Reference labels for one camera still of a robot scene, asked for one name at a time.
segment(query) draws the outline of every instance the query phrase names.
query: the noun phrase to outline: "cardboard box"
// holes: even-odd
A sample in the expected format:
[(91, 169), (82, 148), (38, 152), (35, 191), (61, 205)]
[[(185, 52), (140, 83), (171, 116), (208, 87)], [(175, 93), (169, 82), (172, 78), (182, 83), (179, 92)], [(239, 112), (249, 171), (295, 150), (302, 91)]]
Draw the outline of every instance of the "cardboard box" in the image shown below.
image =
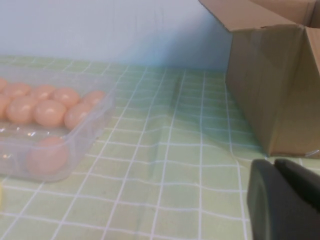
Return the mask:
[(199, 1), (233, 35), (226, 85), (264, 150), (320, 158), (320, 29), (249, 0)]

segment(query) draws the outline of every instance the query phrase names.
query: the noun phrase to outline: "tablecloth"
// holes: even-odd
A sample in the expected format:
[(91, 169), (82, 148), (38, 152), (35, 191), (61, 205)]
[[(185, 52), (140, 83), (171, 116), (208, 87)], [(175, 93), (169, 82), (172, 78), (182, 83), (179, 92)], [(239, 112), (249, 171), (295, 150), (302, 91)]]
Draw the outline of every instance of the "tablecloth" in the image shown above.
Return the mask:
[[(2, 176), (0, 240), (252, 239), (250, 164), (274, 158), (223, 73), (44, 57), (0, 63), (116, 79), (114, 116), (70, 177)], [(320, 173), (317, 160), (290, 159)]]

